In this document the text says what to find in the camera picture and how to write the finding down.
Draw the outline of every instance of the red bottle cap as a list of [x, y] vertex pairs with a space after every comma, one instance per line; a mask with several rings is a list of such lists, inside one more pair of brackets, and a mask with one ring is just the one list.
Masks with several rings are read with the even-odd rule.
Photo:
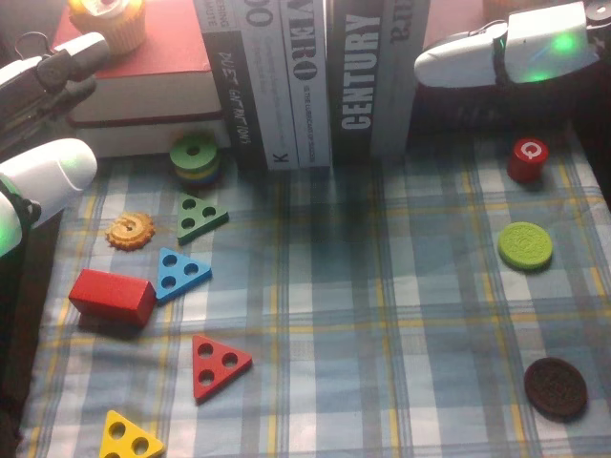
[[536, 138], [522, 138], [516, 142], [507, 166], [507, 174], [520, 183], [541, 177], [543, 164], [549, 156], [547, 145]]

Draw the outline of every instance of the triangle block with holes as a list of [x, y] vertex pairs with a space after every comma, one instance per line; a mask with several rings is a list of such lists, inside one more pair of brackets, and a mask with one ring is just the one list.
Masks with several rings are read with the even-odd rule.
[[203, 336], [193, 337], [193, 396], [201, 403], [240, 377], [252, 356]]
[[157, 273], [157, 301], [171, 301], [211, 277], [212, 269], [205, 262], [161, 248]]
[[204, 200], [188, 194], [180, 194], [179, 245], [184, 245], [228, 221], [229, 214], [221, 207], [210, 205]]
[[153, 434], [134, 425], [114, 410], [108, 411], [99, 458], [155, 458], [164, 451], [165, 445]]

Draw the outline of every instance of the table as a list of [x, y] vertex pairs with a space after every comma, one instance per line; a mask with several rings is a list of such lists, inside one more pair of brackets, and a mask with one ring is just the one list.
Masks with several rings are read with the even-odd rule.
[[[178, 248], [179, 185], [164, 157], [100, 164], [64, 213], [20, 456], [98, 454], [106, 412], [153, 432], [168, 457], [611, 454], [611, 218], [576, 137], [541, 133], [543, 181], [505, 173], [512, 136], [438, 137], [402, 162], [238, 176], [194, 195], [230, 222]], [[103, 231], [122, 211], [158, 232], [135, 253]], [[496, 239], [528, 220], [549, 269], [507, 267]], [[158, 307], [141, 332], [80, 318], [82, 268], [155, 281], [161, 247], [214, 279]], [[196, 406], [191, 339], [254, 365]], [[544, 419], [523, 373], [545, 356], [583, 374], [576, 422]]]

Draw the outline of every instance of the brown cookie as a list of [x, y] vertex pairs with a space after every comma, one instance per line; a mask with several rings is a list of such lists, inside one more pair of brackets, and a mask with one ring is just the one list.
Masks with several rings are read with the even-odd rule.
[[579, 415], [588, 401], [578, 370], [558, 358], [535, 361], [524, 374], [526, 396], [542, 414], [566, 421]]
[[124, 213], [106, 230], [106, 240], [119, 250], [132, 251], [146, 245], [154, 234], [151, 217], [144, 213]]

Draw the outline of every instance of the red triangle block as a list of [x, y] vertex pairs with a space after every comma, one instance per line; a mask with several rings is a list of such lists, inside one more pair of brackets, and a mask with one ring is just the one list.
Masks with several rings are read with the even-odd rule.
[[252, 356], [203, 336], [193, 337], [193, 396], [201, 403], [240, 377]]

